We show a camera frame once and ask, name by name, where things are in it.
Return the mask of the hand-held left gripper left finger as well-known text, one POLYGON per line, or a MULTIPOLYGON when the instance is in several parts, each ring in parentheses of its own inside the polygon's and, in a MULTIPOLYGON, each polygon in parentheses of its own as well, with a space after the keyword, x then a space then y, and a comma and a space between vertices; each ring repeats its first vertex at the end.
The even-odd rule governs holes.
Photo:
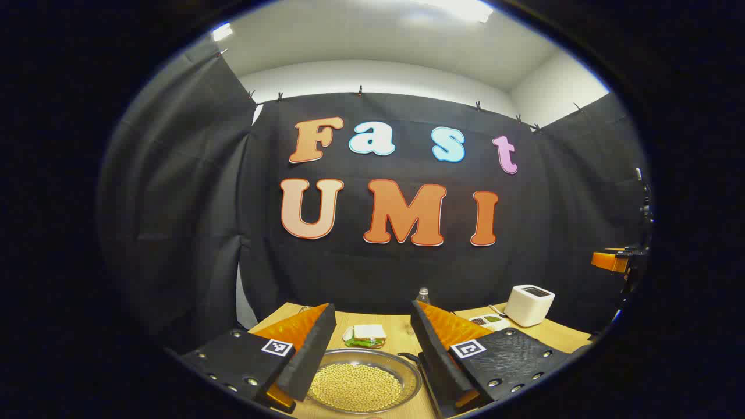
POLYGON ((308 395, 336 325, 335 305, 323 303, 259 331, 231 329, 179 361, 243 402, 290 414, 308 395))

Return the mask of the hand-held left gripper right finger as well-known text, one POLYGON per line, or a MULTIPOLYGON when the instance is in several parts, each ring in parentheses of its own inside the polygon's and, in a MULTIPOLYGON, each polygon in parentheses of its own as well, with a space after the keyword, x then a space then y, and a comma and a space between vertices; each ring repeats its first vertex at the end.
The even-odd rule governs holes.
POLYGON ((545 382, 574 361, 513 327, 489 329, 415 300, 410 323, 435 402, 444 414, 495 407, 545 382))

